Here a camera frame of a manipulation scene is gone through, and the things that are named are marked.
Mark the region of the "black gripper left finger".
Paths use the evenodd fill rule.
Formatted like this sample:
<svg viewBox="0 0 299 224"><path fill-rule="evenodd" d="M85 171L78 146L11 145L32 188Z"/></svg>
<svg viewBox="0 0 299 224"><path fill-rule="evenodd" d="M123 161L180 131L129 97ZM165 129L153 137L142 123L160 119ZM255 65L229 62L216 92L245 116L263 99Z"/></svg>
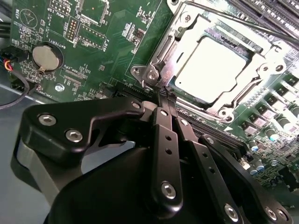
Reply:
<svg viewBox="0 0 299 224"><path fill-rule="evenodd" d="M175 119L164 98L154 109L131 97L34 105L22 114L13 172L52 207L69 183L136 147L132 123Z"/></svg>

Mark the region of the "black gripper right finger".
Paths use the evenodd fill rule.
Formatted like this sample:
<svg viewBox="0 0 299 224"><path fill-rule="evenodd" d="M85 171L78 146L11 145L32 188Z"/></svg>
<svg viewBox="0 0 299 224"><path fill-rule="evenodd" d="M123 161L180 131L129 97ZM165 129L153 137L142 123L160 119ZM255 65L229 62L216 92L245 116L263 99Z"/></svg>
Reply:
<svg viewBox="0 0 299 224"><path fill-rule="evenodd" d="M167 105L176 119L184 150L199 170L213 205L215 224L291 224L292 217L212 136L197 137L178 116L172 92Z"/></svg>

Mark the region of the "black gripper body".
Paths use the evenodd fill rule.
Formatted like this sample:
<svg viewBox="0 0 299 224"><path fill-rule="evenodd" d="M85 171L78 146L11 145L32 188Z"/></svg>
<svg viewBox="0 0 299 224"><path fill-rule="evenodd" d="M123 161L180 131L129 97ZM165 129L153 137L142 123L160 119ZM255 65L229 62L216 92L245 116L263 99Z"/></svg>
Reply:
<svg viewBox="0 0 299 224"><path fill-rule="evenodd" d="M176 123L134 122L136 147L69 183L49 224L210 224L213 205Z"/></svg>

